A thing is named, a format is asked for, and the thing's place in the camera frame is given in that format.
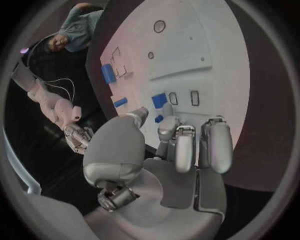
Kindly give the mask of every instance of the gray t-shirt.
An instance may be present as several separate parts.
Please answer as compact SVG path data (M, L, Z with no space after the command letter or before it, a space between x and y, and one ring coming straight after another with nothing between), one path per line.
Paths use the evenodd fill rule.
M70 43L65 48L71 53L85 49L89 45L103 10L84 15L81 13L82 10L73 7L58 32L68 36Z

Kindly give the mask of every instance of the man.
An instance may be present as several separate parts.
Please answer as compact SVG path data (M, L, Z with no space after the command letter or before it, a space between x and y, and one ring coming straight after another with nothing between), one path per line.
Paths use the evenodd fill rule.
M89 3L76 4L70 10L58 34L47 41L45 50L53 53L66 48L73 53L87 48L102 13L102 7L95 7Z

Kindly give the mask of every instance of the black background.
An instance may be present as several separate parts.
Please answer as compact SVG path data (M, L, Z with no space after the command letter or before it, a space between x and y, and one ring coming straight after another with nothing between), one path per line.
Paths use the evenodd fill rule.
M2 14L0 44L1 49L5 48L5 44L13 33L16 25L20 24L22 16L30 11L35 12L39 4L45 1L27 0L27 1L6 1L1 2ZM298 0L266 0L266 2L274 10L274 12L286 24L291 35L297 43L300 42L300 2ZM17 215L7 201L2 189L0 190L0 238L1 239L35 239L30 231L20 222ZM299 222L299 190L289 209L284 213L273 230L264 239L274 239L284 233L287 237L298 235Z

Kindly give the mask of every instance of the purple light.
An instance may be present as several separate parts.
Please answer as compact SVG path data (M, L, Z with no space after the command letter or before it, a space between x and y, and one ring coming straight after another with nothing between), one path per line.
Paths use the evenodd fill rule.
M25 54L25 53L28 52L28 50L29 50L28 47L27 47L27 48L22 48L21 51L20 51L20 53L21 53L21 54Z

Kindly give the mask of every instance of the blue block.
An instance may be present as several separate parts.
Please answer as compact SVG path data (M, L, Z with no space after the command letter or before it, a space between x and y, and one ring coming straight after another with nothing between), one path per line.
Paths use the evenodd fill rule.
M157 124L159 124L162 120L164 120L164 117L162 115L158 115L156 118L155 118L155 122Z
M110 64L105 64L101 67L106 84L111 84L116 81L114 70Z
M113 105L114 105L116 108L118 108L118 107L120 107L120 106L122 106L122 105L124 105L124 104L126 104L126 103L128 103L128 100L127 100L126 97L124 97L124 98L120 99L119 101L115 101L115 102L113 103Z
M153 96L152 101L156 109L161 109L163 105L168 102L165 93L161 93Z

